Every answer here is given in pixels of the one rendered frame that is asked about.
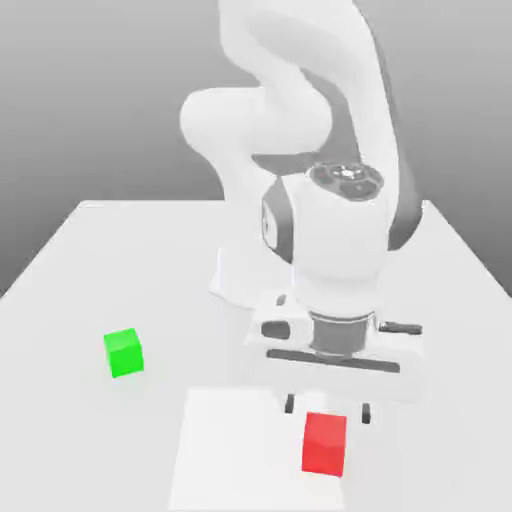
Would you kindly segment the small green cube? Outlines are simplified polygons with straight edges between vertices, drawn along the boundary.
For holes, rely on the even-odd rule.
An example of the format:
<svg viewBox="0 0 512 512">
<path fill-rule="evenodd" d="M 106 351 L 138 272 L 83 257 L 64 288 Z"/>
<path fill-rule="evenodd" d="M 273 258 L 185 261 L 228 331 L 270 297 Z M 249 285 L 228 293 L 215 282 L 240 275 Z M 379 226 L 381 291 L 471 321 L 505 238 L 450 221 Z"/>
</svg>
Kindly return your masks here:
<svg viewBox="0 0 512 512">
<path fill-rule="evenodd" d="M 142 346 L 134 328 L 105 334 L 104 345 L 113 378 L 144 370 Z"/>
</svg>

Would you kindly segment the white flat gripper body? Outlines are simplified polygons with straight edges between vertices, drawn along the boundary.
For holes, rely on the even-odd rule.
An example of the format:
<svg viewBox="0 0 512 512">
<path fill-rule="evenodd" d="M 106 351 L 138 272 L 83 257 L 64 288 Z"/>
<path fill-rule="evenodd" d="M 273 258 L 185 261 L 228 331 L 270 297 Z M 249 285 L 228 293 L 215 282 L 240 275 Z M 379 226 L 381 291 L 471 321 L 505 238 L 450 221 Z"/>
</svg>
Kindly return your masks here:
<svg viewBox="0 0 512 512">
<path fill-rule="evenodd" d="M 352 357 L 270 348 L 265 373 L 287 391 L 322 390 L 359 402 L 417 403 L 424 392 L 421 337 L 380 336 Z"/>
</svg>

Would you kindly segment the small red cube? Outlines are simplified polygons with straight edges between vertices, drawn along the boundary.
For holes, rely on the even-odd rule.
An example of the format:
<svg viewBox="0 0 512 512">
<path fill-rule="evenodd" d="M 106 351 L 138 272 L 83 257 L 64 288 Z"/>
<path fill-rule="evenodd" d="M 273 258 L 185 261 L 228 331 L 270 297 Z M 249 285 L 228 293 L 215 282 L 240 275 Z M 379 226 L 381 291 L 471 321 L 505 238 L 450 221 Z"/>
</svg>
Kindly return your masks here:
<svg viewBox="0 0 512 512">
<path fill-rule="evenodd" d="M 346 416 L 308 412 L 302 444 L 302 471 L 341 478 L 346 436 Z"/>
</svg>

